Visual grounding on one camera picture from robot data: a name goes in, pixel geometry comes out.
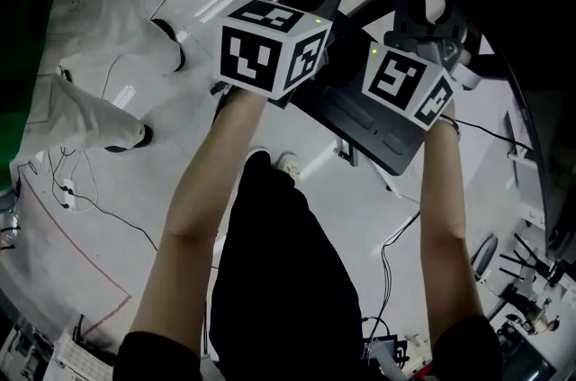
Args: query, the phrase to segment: white box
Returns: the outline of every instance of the white box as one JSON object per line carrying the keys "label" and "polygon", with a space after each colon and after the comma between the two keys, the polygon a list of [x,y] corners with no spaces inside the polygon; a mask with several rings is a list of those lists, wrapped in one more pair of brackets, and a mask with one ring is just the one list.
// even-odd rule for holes
{"label": "white box", "polygon": [[451,83],[442,66],[375,41],[370,44],[362,92],[424,130],[454,95]]}
{"label": "white box", "polygon": [[279,99],[316,73],[332,21],[264,0],[218,17],[213,76]]}

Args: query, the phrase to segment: gray floor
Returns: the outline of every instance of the gray floor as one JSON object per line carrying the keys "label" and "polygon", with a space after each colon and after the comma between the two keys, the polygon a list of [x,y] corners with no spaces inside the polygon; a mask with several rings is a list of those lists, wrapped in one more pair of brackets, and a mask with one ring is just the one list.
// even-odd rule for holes
{"label": "gray floor", "polygon": [[[151,15],[162,0],[131,1]],[[114,65],[107,79],[113,59],[65,62],[75,81],[92,94],[112,101],[123,89],[131,88],[134,97],[126,110],[154,126],[156,139],[149,148],[118,156],[89,150],[87,155],[94,168],[99,205],[141,227],[156,243],[176,183],[209,129],[216,104],[208,93],[212,84],[212,25],[194,17],[207,1],[167,0],[157,14],[174,25],[183,41],[188,63],[178,74],[161,77],[125,57]],[[362,1],[344,0],[341,9],[346,12]],[[370,32],[381,40],[390,24],[391,18],[387,18],[373,24]],[[290,150],[301,157],[304,166],[311,163],[301,190],[340,253],[358,290],[364,315],[375,315],[383,293],[379,247],[418,206],[386,191],[382,178],[366,159],[361,159],[358,168],[351,168],[333,156],[334,139],[294,107],[280,111],[269,105],[254,144],[266,146],[275,156]],[[487,233],[493,231],[504,238],[518,224],[518,194],[514,187],[506,188],[513,176],[506,152],[505,144],[493,142],[466,189],[471,249]],[[59,159],[59,150],[51,154]],[[67,158],[59,176],[68,177],[75,161],[76,156]],[[50,192],[46,160],[38,166],[38,176],[26,170],[31,188],[24,184],[23,189],[24,199],[31,204],[26,214],[30,226],[27,237],[22,236],[20,256],[7,260],[4,255],[4,265],[13,280],[26,288],[28,297],[39,302],[42,311],[58,324],[70,324],[78,313],[84,313],[90,323],[105,319],[98,331],[120,341],[137,308],[154,250],[140,232],[96,210],[82,214],[65,211]],[[94,198],[84,157],[74,180],[78,193]],[[88,207],[80,202],[77,209]],[[219,239],[225,235],[225,224]],[[40,243],[31,240],[39,236]],[[215,263],[221,244],[222,240],[217,243]],[[418,244],[416,223],[389,250],[393,290],[384,318],[392,332],[407,336],[428,332]],[[494,277],[495,291],[506,281]],[[481,297],[490,310],[496,298],[483,286]]]}

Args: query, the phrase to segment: white pants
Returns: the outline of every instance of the white pants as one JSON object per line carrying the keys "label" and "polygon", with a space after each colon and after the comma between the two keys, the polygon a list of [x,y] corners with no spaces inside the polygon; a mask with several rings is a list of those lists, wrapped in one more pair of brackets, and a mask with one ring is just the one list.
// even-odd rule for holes
{"label": "white pants", "polygon": [[54,0],[18,157],[58,145],[129,149],[141,141],[144,125],[139,120],[52,74],[63,58],[77,53],[140,56],[160,74],[180,64],[178,44],[128,0]]}

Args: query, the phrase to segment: hand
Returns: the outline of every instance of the hand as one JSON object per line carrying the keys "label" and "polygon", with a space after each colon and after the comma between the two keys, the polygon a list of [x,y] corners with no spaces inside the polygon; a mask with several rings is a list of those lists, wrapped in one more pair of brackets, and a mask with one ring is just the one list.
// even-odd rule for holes
{"label": "hand", "polygon": [[451,119],[456,118],[456,106],[455,106],[454,100],[451,100],[450,104],[448,104],[445,107],[444,111],[442,112],[442,115],[445,115],[446,117],[450,117]]}

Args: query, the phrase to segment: green shirt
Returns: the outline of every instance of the green shirt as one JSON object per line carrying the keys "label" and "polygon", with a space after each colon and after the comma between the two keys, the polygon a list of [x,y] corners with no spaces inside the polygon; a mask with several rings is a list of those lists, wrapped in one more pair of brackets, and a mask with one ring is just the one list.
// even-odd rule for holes
{"label": "green shirt", "polygon": [[30,113],[53,0],[1,0],[0,191],[12,184],[14,159]]}

